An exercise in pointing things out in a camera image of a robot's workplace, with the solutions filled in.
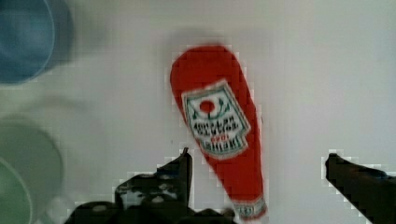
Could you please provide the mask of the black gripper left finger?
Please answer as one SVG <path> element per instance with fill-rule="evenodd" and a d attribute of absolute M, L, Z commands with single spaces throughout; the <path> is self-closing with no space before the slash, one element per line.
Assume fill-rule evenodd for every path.
<path fill-rule="evenodd" d="M 227 208 L 219 213 L 189 208 L 192 157 L 180 155 L 153 174 L 136 175 L 116 187 L 114 201 L 78 206 L 64 224 L 237 224 Z"/>

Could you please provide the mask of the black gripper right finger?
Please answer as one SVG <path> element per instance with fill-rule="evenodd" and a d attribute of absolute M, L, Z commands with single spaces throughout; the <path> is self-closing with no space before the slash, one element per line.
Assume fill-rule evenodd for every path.
<path fill-rule="evenodd" d="M 330 153 L 326 179 L 373 224 L 395 224 L 396 183 L 387 173 Z"/>

